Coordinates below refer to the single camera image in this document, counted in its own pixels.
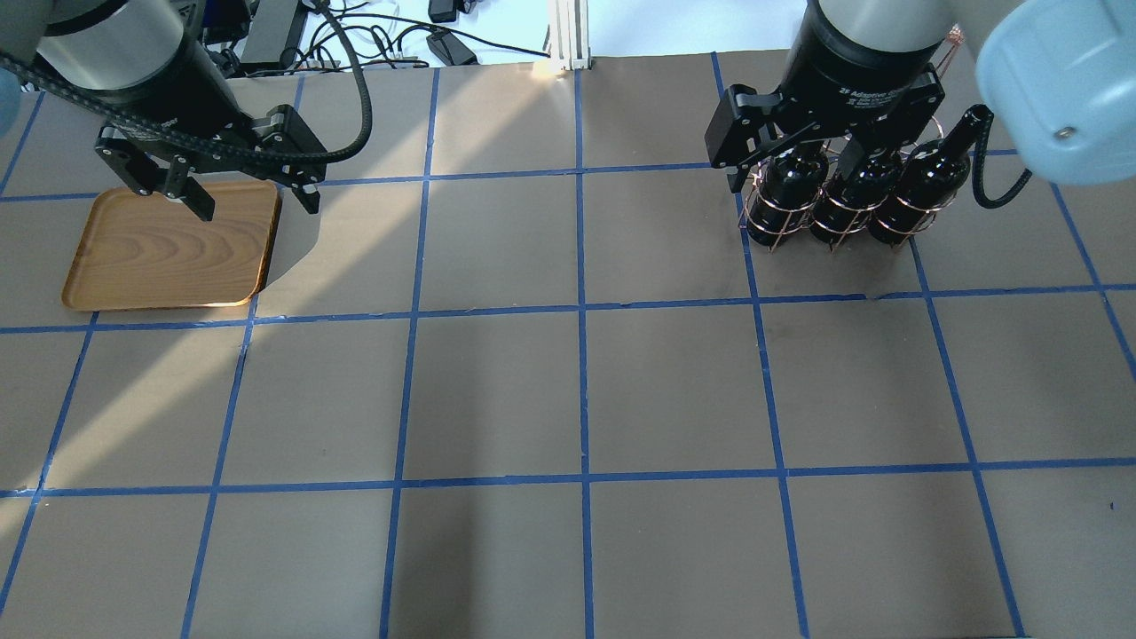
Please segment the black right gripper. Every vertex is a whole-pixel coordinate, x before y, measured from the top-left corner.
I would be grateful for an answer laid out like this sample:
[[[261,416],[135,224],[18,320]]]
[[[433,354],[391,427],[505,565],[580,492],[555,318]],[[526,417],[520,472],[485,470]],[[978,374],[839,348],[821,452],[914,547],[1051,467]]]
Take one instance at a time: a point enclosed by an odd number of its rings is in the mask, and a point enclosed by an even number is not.
[[[911,146],[944,98],[930,60],[943,38],[913,50],[869,48],[828,18],[804,18],[770,93],[734,83],[705,128],[707,160],[741,194],[757,161],[793,146],[847,135],[840,176],[854,179],[877,148]]]

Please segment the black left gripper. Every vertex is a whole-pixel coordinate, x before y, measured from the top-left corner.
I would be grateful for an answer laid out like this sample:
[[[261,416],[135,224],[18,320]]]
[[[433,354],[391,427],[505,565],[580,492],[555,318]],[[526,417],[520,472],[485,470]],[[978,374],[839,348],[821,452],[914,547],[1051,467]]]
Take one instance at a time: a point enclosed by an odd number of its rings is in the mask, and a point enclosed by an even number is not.
[[[162,135],[105,121],[99,157],[135,193],[173,193],[202,222],[216,202],[193,174],[240,171],[291,186],[304,213],[320,213],[320,182],[327,161],[248,161],[236,150],[324,153],[316,134],[294,108],[276,106],[264,117],[243,113],[207,50],[183,35],[157,70],[114,88],[97,88],[97,99],[162,128]]]

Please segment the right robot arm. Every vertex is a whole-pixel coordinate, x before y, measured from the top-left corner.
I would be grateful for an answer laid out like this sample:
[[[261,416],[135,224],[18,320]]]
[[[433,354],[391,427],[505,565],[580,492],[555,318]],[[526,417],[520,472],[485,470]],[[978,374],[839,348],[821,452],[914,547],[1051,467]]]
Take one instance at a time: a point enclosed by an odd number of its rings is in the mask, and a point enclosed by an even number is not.
[[[1131,1],[810,1],[775,92],[722,91],[707,159],[743,175],[896,116],[951,28],[1027,171],[1056,185],[1133,177]]]

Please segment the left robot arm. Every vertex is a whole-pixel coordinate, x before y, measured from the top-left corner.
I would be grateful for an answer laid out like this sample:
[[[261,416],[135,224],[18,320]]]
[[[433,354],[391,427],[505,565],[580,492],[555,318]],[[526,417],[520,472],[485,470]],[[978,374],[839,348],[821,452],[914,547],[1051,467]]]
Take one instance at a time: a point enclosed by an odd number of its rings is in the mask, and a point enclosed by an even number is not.
[[[133,193],[159,193],[211,221],[200,174],[239,171],[289,186],[320,209],[324,161],[249,161],[239,151],[320,153],[292,106],[243,113],[222,72],[170,1],[5,1],[3,69],[12,63],[84,91],[134,122],[103,121],[97,155]],[[137,125],[147,121],[147,127]]]

